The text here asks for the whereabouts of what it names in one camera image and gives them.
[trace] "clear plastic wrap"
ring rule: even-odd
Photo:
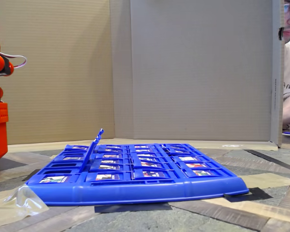
[[[27,185],[0,192],[0,226],[47,210],[46,204]]]

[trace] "table surface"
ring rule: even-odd
[[[200,149],[237,175],[275,173],[290,178],[290,170],[243,150]],[[42,168],[61,150],[8,153],[0,160],[0,191],[14,189],[25,176]],[[290,164],[290,150],[259,151]],[[93,206],[50,207],[46,212],[0,227],[0,232],[290,232],[290,186],[264,189],[273,198],[253,201],[269,212],[270,217],[243,209],[205,201],[169,203],[172,210],[123,213],[94,213]]]

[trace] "black tape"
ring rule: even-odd
[[[23,179],[22,181],[27,181],[29,180],[31,177],[33,177],[36,173],[38,173],[40,169],[36,169],[34,170],[32,173],[30,173],[29,175],[27,175],[27,177],[25,179]]]
[[[11,69],[10,69],[10,62],[9,59],[0,55],[3,60],[4,60],[4,67],[3,69],[0,71],[0,76],[6,76],[6,75],[10,75],[11,74]]]
[[[172,210],[168,203],[148,203],[148,204],[118,204],[95,206],[95,213],[115,213],[127,211],[153,211],[153,210]]]
[[[245,150],[245,151],[247,151],[247,152],[249,152],[249,153],[251,153],[251,154],[253,154],[255,156],[259,156],[259,157],[261,157],[261,158],[263,158],[263,159],[265,159],[267,161],[270,161],[270,162],[273,162],[275,164],[278,164],[278,165],[280,165],[280,166],[282,166],[284,168],[290,169],[290,165],[289,164],[284,163],[284,162],[282,162],[280,160],[274,159],[274,158],[272,158],[270,156],[267,156],[267,155],[265,155],[263,153],[260,153],[258,151],[254,151],[254,150]]]
[[[249,193],[243,195],[228,195],[224,194],[224,198],[229,202],[244,202],[244,201],[255,201],[255,200],[266,200],[273,198],[260,188],[250,188]]]

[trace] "cardboard edge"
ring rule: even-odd
[[[130,0],[110,0],[115,137],[133,138]]]
[[[279,40],[279,29],[284,27],[283,0],[273,0],[273,57],[272,57],[272,112],[270,140],[282,145],[282,109],[284,76],[284,41]]]

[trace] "blue game board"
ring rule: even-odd
[[[26,184],[47,205],[188,201],[248,193],[244,181],[188,144],[67,145]]]

